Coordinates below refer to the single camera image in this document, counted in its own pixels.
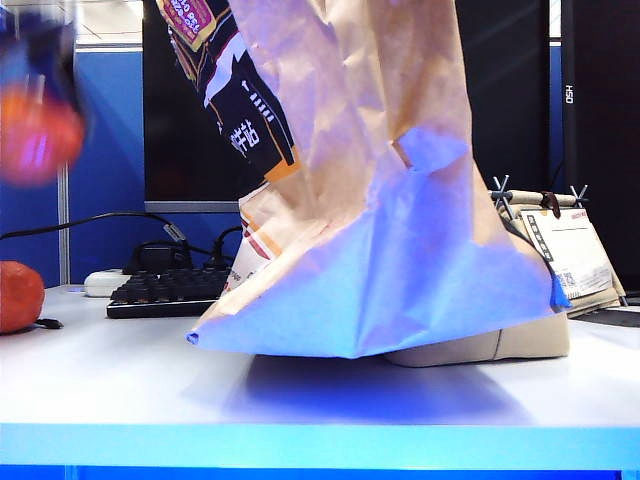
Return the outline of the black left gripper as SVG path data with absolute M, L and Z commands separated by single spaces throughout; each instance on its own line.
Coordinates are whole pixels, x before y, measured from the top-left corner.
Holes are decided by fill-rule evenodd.
M 26 49 L 26 61 L 31 71 L 51 80 L 49 89 L 55 97 L 72 100 L 86 135 L 92 135 L 94 118 L 79 66 L 74 23 L 37 9 L 26 9 L 22 13 L 2 9 L 1 55 L 18 47 Z

